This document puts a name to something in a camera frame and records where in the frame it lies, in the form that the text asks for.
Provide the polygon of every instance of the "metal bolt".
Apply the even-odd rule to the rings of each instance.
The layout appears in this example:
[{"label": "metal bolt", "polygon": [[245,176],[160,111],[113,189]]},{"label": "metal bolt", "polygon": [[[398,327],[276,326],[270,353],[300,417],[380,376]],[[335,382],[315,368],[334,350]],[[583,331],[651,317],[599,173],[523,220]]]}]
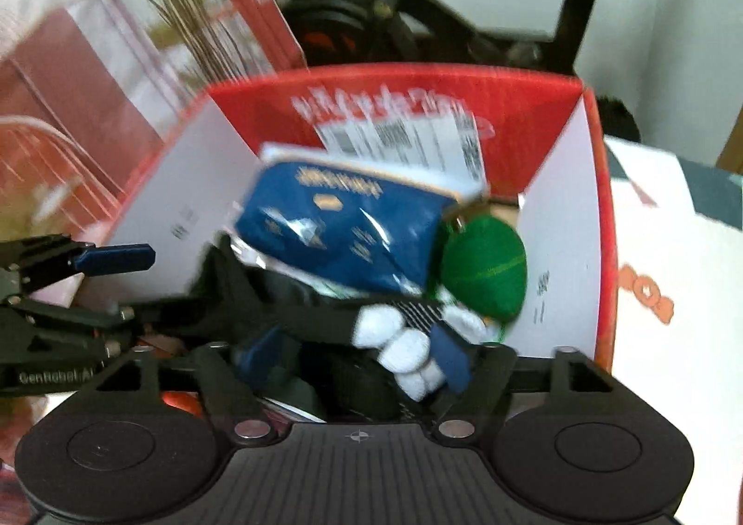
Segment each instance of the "metal bolt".
[{"label": "metal bolt", "polygon": [[447,420],[438,425],[438,432],[450,439],[466,439],[475,432],[475,426],[467,420]]},{"label": "metal bolt", "polygon": [[121,343],[118,341],[106,341],[103,345],[106,357],[118,357],[121,354]]},{"label": "metal bolt", "polygon": [[122,320],[132,320],[135,317],[135,310],[134,307],[122,307],[119,315],[121,316]]},{"label": "metal bolt", "polygon": [[235,425],[235,435],[243,439],[261,439],[271,432],[271,426],[262,420],[243,420]]}]

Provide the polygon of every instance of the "red and white box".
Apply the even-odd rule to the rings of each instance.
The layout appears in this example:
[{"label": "red and white box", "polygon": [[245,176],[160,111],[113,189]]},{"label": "red and white box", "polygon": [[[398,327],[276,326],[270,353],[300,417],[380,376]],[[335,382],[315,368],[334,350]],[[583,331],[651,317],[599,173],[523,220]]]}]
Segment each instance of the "red and white box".
[{"label": "red and white box", "polygon": [[[475,124],[475,167],[457,135],[462,112]],[[443,149],[436,156],[421,148],[411,153],[414,161],[452,174],[484,170],[493,194],[519,197],[528,285],[505,342],[530,356],[569,345],[611,367],[618,269],[612,195],[595,99],[579,80],[477,66],[328,67],[215,86],[184,119],[131,189],[109,237],[149,243],[155,265],[89,280],[79,295],[84,305],[186,290],[204,246],[250,191],[264,142],[349,150],[348,136],[362,149],[364,133],[394,119]]]}]

